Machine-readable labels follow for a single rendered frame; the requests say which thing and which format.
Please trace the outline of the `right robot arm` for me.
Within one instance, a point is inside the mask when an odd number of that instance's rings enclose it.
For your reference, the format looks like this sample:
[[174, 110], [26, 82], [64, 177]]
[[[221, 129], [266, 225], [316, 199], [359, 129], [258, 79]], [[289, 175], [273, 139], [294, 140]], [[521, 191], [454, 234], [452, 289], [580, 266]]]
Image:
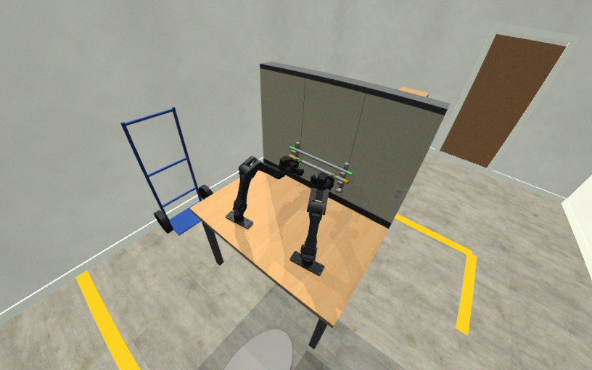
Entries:
[[[320, 178], [320, 180], [319, 180]], [[317, 232], [318, 225], [321, 221], [322, 214], [325, 215], [326, 204], [328, 200], [329, 191], [327, 191], [327, 174], [319, 173], [311, 176], [311, 183], [317, 185], [316, 188], [311, 188], [311, 193], [308, 201], [307, 212], [309, 212], [310, 225], [308, 236], [305, 239], [305, 244], [301, 245], [300, 252], [294, 251], [290, 261], [305, 268], [306, 270], [320, 276], [324, 270], [324, 265], [314, 261], [317, 252]], [[325, 183], [324, 183], [325, 182]], [[315, 198], [316, 194], [316, 198]], [[322, 201], [323, 198], [323, 201]], [[318, 200], [318, 201], [315, 201]], [[322, 202], [319, 202], [322, 201]], [[326, 204], [325, 204], [326, 203]], [[312, 262], [313, 261], [313, 262]]]

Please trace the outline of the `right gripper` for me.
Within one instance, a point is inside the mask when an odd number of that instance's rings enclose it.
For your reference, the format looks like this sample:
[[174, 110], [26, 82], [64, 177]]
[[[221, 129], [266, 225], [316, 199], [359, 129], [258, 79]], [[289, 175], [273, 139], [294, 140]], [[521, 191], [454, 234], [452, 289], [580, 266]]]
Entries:
[[[328, 175], [328, 174], [327, 174], [327, 175]], [[334, 176], [334, 177], [332, 177], [332, 176]], [[331, 190], [331, 189], [332, 189], [332, 187], [334, 186], [334, 180], [335, 180], [335, 177], [336, 177], [336, 175], [328, 175], [328, 176], [327, 176], [327, 178], [328, 178], [328, 179], [326, 180], [326, 185], [327, 185], [327, 188], [328, 188], [328, 186], [329, 186], [328, 190]], [[333, 179], [334, 179], [334, 180], [333, 180]]]

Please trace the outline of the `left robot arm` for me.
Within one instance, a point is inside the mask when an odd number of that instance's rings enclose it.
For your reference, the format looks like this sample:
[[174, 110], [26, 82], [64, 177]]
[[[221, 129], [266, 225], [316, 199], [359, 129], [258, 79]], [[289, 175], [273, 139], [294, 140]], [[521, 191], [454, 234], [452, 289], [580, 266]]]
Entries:
[[[235, 222], [236, 224], [238, 224], [246, 229], [249, 229], [251, 227], [251, 225], [254, 224], [253, 221], [251, 221], [248, 218], [245, 218], [243, 215], [244, 215], [244, 212], [246, 211], [245, 209], [247, 209], [247, 193], [249, 190], [250, 182], [251, 182], [252, 178], [254, 178], [254, 176], [258, 172], [258, 170], [262, 171], [264, 173], [267, 173], [270, 176], [273, 176], [274, 178], [277, 178], [277, 179], [281, 179], [282, 177], [285, 177], [285, 175], [288, 173], [291, 173], [291, 174], [294, 173], [298, 176], [301, 176], [304, 174], [304, 169], [297, 168], [297, 163], [294, 163], [294, 162], [290, 163], [291, 157], [289, 157], [289, 156], [283, 156], [283, 158], [280, 159], [279, 167], [277, 167], [277, 168], [274, 166], [270, 166], [270, 165], [263, 163], [263, 162], [261, 162], [262, 163], [261, 164], [260, 161], [259, 160], [257, 161], [257, 160], [258, 159], [256, 157], [251, 156], [239, 166], [239, 175], [240, 175], [239, 179], [240, 180], [239, 180], [239, 189], [238, 189], [238, 193], [237, 193], [237, 198], [236, 198], [236, 200], [234, 200], [234, 206], [232, 208], [233, 211], [230, 211], [226, 215], [227, 219]], [[255, 163], [255, 161], [256, 161], [256, 163]], [[255, 164], [253, 164], [252, 162]], [[292, 168], [292, 171], [291, 171], [291, 168]], [[244, 178], [243, 178], [243, 175], [244, 175]]]

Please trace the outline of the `dark grey wall panel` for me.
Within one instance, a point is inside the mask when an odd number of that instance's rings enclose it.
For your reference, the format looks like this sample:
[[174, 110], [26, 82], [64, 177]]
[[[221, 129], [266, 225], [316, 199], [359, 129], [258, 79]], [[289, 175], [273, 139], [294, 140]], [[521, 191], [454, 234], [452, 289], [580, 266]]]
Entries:
[[340, 168], [328, 198], [389, 229], [450, 103], [374, 83], [260, 64], [263, 162], [299, 150]]

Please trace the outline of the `grey metal bar with yellow ends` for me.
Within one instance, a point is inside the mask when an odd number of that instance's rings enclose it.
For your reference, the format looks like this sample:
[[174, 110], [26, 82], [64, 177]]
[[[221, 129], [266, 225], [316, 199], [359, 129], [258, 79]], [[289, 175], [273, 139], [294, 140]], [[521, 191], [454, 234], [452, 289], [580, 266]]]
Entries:
[[[292, 158], [295, 158], [295, 159], [299, 159], [298, 157], [295, 157], [295, 156], [293, 156], [293, 155], [289, 155], [289, 157], [292, 157]], [[328, 172], [328, 171], [326, 171], [326, 170], [324, 170], [324, 169], [322, 169], [322, 168], [319, 168], [319, 167], [317, 167], [317, 166], [315, 166], [315, 165], [312, 165], [312, 164], [310, 164], [310, 163], [308, 163], [308, 162], [306, 162], [306, 161], [304, 161], [304, 160], [301, 160], [301, 163], [302, 163], [302, 164], [304, 164], [304, 165], [307, 165], [307, 166], [309, 166], [309, 167], [311, 167], [311, 168], [313, 168], [313, 169], [315, 169], [315, 170], [318, 170], [318, 171], [320, 171], [320, 172], [322, 172], [322, 173], [326, 173], [326, 174], [328, 174], [328, 175], [334, 175], [333, 173], [330, 173], [330, 172]], [[341, 181], [341, 182], [343, 182], [343, 183], [345, 183], [345, 184], [348, 184], [348, 182], [349, 182], [348, 180], [346, 180], [346, 179], [343, 179], [343, 178], [341, 178], [341, 177], [339, 177], [339, 176], [336, 176], [336, 178], [335, 178], [335, 179], [337, 179], [337, 180], [339, 180], [339, 181]]]

